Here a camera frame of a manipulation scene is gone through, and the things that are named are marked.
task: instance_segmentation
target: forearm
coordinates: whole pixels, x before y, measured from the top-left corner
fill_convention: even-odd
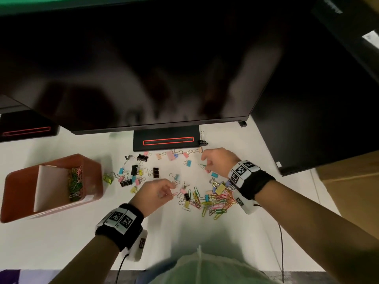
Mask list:
[[[119,252],[112,240],[95,236],[50,284],[103,284]]]
[[[268,182],[255,199],[338,280],[355,282],[355,276],[377,267],[379,240],[318,203],[277,181]]]

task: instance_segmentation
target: pile of paper clips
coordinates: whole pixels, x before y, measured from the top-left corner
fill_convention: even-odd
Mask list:
[[[199,210],[203,210],[202,217],[204,217],[208,211],[209,215],[215,214],[213,219],[217,220],[221,215],[226,213],[233,204],[236,204],[232,193],[234,188],[230,185],[229,181],[226,183],[218,183],[214,177],[212,177],[209,182],[212,184],[213,190],[206,191],[205,196],[200,195],[196,186],[194,187],[193,193],[191,189],[186,190],[189,185],[186,186],[184,182],[183,187],[176,197],[180,199],[179,205],[182,205],[183,210],[191,211],[191,206],[193,206]]]
[[[78,201],[82,198],[82,167],[73,168],[69,174],[69,193],[70,201]]]

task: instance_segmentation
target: monitor stand base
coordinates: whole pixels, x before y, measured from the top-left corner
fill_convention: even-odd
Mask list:
[[[194,148],[200,146],[199,126],[179,126],[134,131],[133,151]]]

